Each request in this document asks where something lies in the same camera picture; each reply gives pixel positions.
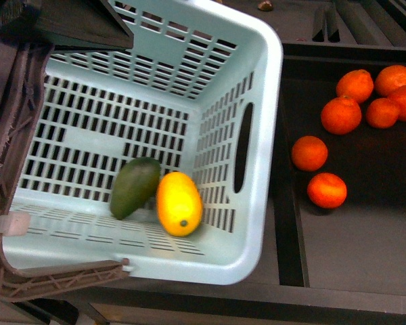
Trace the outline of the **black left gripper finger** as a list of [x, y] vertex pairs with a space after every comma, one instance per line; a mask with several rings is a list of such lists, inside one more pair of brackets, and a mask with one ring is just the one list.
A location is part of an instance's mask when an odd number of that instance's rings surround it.
[[0, 1], [0, 37], [58, 51], [121, 51], [134, 43], [107, 1]]

